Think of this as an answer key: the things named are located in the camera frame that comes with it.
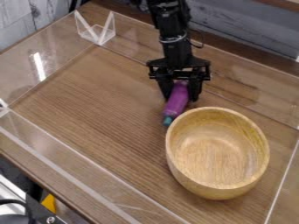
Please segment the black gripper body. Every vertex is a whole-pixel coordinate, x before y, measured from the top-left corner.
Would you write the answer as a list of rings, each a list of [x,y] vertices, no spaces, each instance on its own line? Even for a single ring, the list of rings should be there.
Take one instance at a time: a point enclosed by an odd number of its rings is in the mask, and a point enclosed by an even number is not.
[[[211,63],[193,54],[193,42],[189,36],[159,38],[163,46],[163,57],[146,62],[149,76],[157,81],[209,81]]]

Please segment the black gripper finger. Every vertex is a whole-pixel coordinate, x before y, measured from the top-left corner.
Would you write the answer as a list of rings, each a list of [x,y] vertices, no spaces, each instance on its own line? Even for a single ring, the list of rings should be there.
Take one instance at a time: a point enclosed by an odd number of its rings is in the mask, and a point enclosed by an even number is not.
[[[202,80],[194,76],[189,80],[189,94],[190,100],[197,102],[199,100],[199,95],[202,93]]]
[[[174,89],[174,80],[162,78],[158,80],[158,85],[163,93],[163,98],[169,100]]]

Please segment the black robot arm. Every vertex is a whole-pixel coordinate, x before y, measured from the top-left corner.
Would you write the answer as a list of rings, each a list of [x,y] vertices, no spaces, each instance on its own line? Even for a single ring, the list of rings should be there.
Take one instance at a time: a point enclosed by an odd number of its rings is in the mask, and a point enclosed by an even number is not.
[[[186,0],[147,0],[147,6],[163,47],[163,57],[146,62],[149,76],[157,80],[166,100],[174,83],[187,81],[189,99],[197,102],[203,82],[211,79],[211,62],[193,54],[191,8]]]

